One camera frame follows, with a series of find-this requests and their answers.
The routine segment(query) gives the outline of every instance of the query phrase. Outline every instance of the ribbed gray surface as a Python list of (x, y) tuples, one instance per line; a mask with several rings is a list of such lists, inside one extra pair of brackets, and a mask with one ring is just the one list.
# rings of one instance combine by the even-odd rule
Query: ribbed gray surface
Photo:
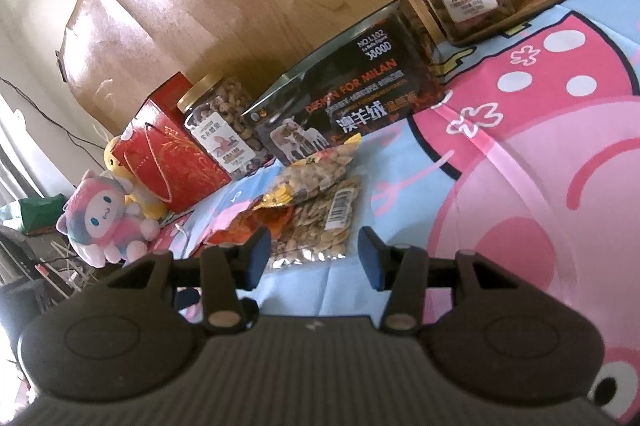
[(209, 340), (196, 365), (141, 398), (110, 405), (39, 398), (15, 426), (611, 426), (586, 400), (543, 409), (483, 402), (457, 389), (413, 340), (368, 318), (265, 316)]

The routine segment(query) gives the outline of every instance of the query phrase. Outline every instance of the plush toy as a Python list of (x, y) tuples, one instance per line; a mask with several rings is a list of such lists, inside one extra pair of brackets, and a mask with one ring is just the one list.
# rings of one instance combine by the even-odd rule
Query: plush toy
[(111, 139), (107, 148), (104, 149), (104, 164), (107, 170), (116, 175), (116, 177), (127, 179), (133, 184), (133, 193), (127, 196), (127, 204), (129, 201), (139, 203), (146, 218), (152, 218), (154, 220), (164, 218), (167, 214), (167, 209), (162, 203), (162, 200), (151, 194), (151, 192), (138, 181), (135, 175), (127, 170), (122, 163), (113, 156), (113, 153), (111, 153), (119, 138), (120, 136), (116, 136)]
[(124, 203), (132, 191), (126, 179), (110, 172), (96, 176), (87, 171), (66, 202), (56, 229), (69, 237), (78, 255), (94, 267), (121, 258), (134, 262), (144, 256), (149, 240), (155, 239), (160, 224), (145, 218), (137, 202)]

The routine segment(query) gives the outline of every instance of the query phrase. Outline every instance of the pink plush toy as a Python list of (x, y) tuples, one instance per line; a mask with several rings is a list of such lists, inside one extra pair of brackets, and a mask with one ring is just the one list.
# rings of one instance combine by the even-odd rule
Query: pink plush toy
[(121, 258), (134, 262), (147, 252), (147, 242), (158, 236), (160, 225), (145, 218), (137, 202), (125, 205), (132, 192), (130, 181), (110, 172), (96, 176), (88, 170), (71, 198), (56, 228), (69, 237), (78, 255), (94, 267)]

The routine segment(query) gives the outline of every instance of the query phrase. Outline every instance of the black package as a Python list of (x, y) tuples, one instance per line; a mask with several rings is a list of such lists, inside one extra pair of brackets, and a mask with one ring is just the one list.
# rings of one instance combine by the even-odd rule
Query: black package
[(288, 165), (438, 102), (430, 49), (409, 1), (395, 0), (297, 63), (242, 116)]

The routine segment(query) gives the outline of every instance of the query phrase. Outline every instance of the jar of cashews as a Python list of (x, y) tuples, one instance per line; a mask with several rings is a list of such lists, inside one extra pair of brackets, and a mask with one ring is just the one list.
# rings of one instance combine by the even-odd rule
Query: jar of cashews
[(242, 119), (251, 98), (236, 78), (212, 72), (178, 101), (184, 127), (233, 180), (256, 171), (268, 150)]

